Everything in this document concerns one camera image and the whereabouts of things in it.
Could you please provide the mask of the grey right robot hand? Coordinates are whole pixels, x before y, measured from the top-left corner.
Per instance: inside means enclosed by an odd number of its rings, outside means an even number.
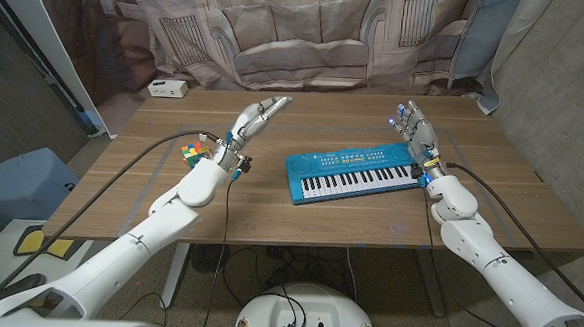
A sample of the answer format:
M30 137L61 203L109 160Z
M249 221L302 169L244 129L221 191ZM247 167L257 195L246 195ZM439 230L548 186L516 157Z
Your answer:
M397 107L398 121L389 119L388 123L408 145L413 162L423 173L423 179L430 183L446 174L441 165L438 136L421 109L409 100Z

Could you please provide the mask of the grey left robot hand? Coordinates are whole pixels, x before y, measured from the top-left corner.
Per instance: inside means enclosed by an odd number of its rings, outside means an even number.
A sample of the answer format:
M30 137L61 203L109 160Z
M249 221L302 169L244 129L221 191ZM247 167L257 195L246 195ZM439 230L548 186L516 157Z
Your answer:
M214 150L212 161L229 171L237 163L239 153L249 140L262 133L270 120L291 102L293 102L291 96L273 96L259 103L251 103L239 115L223 142Z

